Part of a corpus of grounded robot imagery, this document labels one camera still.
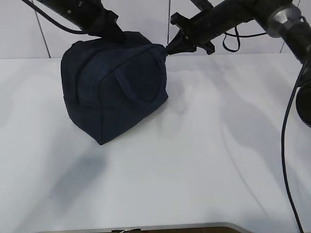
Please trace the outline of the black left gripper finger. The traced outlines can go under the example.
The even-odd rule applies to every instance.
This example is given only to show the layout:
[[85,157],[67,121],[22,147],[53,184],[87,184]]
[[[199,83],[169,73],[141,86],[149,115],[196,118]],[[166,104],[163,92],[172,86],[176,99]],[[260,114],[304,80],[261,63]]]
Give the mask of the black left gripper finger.
[[100,30],[100,36],[118,43],[123,43],[125,41],[125,34],[117,23],[103,24]]

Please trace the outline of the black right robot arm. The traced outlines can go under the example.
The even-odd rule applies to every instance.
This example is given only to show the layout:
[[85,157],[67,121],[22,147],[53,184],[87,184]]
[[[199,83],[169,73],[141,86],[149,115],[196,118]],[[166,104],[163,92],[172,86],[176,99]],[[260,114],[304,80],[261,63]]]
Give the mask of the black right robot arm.
[[301,10],[291,0],[224,0],[212,6],[207,0],[192,3],[200,13],[188,19],[179,13],[170,23],[179,28],[167,45],[169,55],[195,52],[202,48],[208,55],[215,52],[211,43],[216,37],[242,23],[255,20],[273,38],[281,37],[298,61],[306,68],[298,79],[300,90],[296,110],[301,120],[311,124],[311,27]]

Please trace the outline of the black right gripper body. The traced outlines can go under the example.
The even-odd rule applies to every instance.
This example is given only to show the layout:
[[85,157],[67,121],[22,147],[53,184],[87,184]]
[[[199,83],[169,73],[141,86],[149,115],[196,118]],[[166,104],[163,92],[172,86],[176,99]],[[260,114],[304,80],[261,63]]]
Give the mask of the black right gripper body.
[[186,18],[185,16],[174,13],[170,18],[170,23],[177,26],[183,30],[188,40],[188,46],[196,46],[196,49],[202,48],[206,51],[207,55],[211,55],[215,52],[215,46],[210,42],[198,42],[198,37],[200,34],[206,31],[206,22],[204,17],[206,17],[212,9],[205,9],[195,15],[192,18]]

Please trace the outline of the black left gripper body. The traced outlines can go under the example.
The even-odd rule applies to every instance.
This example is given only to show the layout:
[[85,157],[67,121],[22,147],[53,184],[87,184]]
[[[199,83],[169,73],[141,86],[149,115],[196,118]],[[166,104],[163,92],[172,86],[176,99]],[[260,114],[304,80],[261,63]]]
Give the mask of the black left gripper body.
[[74,34],[100,36],[103,24],[117,23],[119,16],[104,8],[99,0],[74,0],[72,2],[72,22],[80,30]]

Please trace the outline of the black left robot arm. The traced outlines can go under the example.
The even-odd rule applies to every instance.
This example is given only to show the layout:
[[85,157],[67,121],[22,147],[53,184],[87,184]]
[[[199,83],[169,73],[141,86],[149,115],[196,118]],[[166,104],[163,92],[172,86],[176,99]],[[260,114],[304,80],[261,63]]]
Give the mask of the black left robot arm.
[[72,34],[88,34],[116,42],[125,40],[125,33],[117,25],[118,15],[104,8],[100,0],[41,0],[41,4],[76,25],[80,30],[63,27],[53,19],[49,21]]

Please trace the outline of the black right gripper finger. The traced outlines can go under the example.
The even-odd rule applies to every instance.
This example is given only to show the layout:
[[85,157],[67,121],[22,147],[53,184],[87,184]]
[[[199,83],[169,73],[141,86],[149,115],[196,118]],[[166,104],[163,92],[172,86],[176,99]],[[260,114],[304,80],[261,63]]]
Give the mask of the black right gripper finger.
[[188,47],[188,40],[182,29],[178,31],[173,40],[166,46],[167,50],[183,50]]
[[196,52],[196,46],[186,46],[186,47],[178,47],[178,46],[167,46],[168,55],[175,55],[179,53],[193,53]]

